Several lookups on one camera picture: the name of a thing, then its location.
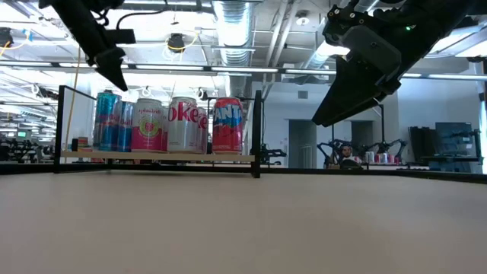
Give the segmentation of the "person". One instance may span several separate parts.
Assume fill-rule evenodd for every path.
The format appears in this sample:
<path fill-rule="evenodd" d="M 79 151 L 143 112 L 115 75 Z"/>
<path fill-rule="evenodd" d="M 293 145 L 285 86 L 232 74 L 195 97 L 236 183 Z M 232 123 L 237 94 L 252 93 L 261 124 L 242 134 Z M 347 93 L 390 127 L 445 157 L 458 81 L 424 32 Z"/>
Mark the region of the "person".
<path fill-rule="evenodd" d="M 343 145 L 341 147 L 341 169 L 361 169 L 361 159 L 352 155 L 352 147 Z"/>

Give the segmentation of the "silver ventilation duct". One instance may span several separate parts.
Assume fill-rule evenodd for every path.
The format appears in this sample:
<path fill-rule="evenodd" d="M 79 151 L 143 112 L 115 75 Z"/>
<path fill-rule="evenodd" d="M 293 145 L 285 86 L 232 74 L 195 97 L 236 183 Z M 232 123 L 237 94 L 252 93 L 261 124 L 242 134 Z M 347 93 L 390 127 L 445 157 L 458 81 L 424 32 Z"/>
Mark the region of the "silver ventilation duct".
<path fill-rule="evenodd" d="M 248 67 L 254 4 L 249 2 L 213 1 L 217 18 L 218 44 L 224 66 Z"/>

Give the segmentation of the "colourful stacked bins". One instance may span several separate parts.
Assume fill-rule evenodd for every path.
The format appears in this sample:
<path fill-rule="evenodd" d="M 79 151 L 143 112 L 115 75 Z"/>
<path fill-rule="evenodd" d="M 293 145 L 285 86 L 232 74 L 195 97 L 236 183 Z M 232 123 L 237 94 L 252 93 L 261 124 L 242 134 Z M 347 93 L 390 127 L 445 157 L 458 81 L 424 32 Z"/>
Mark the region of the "colourful stacked bins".
<path fill-rule="evenodd" d="M 77 137 L 72 139 L 72 151 L 93 151 L 92 146 L 88 142 L 88 137 Z"/>

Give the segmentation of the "silver Diet Coke can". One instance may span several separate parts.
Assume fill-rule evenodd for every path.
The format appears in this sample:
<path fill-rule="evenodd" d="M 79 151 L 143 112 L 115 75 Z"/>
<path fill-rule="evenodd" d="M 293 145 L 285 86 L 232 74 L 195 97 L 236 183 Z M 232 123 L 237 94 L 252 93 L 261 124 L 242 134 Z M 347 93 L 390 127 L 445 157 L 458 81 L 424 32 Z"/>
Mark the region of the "silver Diet Coke can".
<path fill-rule="evenodd" d="M 197 149 L 199 110 L 191 97 L 174 97 L 168 110 L 167 151 L 195 153 Z"/>
<path fill-rule="evenodd" d="M 208 117 L 204 108 L 198 108 L 197 152 L 205 155 L 208 144 Z"/>

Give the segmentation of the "black background gantry frame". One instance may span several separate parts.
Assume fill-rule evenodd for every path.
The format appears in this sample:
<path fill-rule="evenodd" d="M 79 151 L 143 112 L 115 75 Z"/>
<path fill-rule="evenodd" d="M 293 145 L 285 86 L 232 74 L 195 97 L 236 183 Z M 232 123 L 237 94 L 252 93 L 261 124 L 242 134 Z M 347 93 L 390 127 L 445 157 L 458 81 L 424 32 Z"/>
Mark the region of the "black background gantry frame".
<path fill-rule="evenodd" d="M 332 126 L 332 138 L 371 145 L 384 142 L 385 139 L 385 109 L 382 104 L 372 110 L 366 110 L 351 119 L 346 119 Z"/>

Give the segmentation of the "red Fanta can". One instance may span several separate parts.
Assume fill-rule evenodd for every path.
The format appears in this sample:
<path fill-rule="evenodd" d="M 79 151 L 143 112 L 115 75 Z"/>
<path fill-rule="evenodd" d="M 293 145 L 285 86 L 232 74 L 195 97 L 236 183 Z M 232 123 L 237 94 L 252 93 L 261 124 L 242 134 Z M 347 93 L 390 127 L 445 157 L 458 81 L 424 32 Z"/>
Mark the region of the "red Fanta can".
<path fill-rule="evenodd" d="M 214 105 L 212 151 L 239 155 L 243 143 L 243 107 L 236 97 L 220 97 Z"/>

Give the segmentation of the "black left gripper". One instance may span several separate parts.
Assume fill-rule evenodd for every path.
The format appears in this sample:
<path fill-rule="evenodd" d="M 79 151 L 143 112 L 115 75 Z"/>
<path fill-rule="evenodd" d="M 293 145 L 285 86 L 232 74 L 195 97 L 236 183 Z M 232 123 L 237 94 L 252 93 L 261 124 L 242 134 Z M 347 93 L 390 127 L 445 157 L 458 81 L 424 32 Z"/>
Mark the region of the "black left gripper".
<path fill-rule="evenodd" d="M 121 65 L 125 52 L 110 42 L 105 27 L 97 22 L 93 13 L 101 15 L 122 2 L 53 2 L 64 25 L 88 56 L 89 65 L 122 91 L 128 91 Z"/>

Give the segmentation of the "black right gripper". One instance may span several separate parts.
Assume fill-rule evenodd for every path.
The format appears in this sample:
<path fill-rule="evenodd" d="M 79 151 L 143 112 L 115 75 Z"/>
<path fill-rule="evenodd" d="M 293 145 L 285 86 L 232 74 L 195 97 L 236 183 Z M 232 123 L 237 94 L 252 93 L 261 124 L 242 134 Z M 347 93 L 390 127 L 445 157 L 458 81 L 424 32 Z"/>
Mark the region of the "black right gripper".
<path fill-rule="evenodd" d="M 312 118 L 318 126 L 331 126 L 378 107 L 380 93 L 391 95 L 400 86 L 401 52 L 372 29 L 351 27 L 342 45 L 350 53 L 347 60 L 336 59 L 336 79 Z"/>

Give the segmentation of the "black-framed wooden shelf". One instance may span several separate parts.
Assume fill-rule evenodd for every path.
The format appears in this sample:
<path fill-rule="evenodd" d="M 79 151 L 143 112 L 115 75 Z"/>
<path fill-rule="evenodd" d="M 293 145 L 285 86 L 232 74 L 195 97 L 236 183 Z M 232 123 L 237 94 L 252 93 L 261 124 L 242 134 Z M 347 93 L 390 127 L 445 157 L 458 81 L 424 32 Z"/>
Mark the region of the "black-framed wooden shelf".
<path fill-rule="evenodd" d="M 68 121 L 71 121 L 74 105 L 68 104 L 65 100 L 70 97 L 72 100 L 80 97 L 87 98 L 95 102 L 94 110 L 87 110 L 84 113 L 89 119 L 95 121 L 95 110 L 97 97 L 92 97 L 86 93 L 70 88 L 66 85 L 59 87 L 57 129 L 56 129 L 56 146 L 55 146 L 55 165 L 60 164 L 128 164 L 128 165 L 173 165 L 173 166 L 206 166 L 206 167 L 252 167 L 255 171 L 260 169 L 260 125 L 253 126 L 253 138 L 255 144 L 252 145 L 249 155 L 228 155 L 228 154 L 211 154 L 205 155 L 195 153 L 170 153 L 160 151 L 99 151 L 94 147 L 94 126 L 87 132 L 81 132 L 73 137 L 69 135 L 70 125 L 63 125 L 64 115 L 69 115 Z M 93 151 L 72 151 L 72 139 L 77 137 L 88 137 L 88 142 Z"/>

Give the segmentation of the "dark workstation with monitors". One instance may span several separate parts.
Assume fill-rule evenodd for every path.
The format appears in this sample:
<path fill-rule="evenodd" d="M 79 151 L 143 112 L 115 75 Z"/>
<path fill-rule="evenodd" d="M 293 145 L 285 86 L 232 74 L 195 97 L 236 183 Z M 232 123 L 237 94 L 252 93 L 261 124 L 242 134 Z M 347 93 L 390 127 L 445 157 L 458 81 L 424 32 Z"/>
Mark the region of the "dark workstation with monitors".
<path fill-rule="evenodd" d="M 480 131 L 471 123 L 436 122 L 434 128 L 409 127 L 415 163 L 429 170 L 480 174 Z"/>

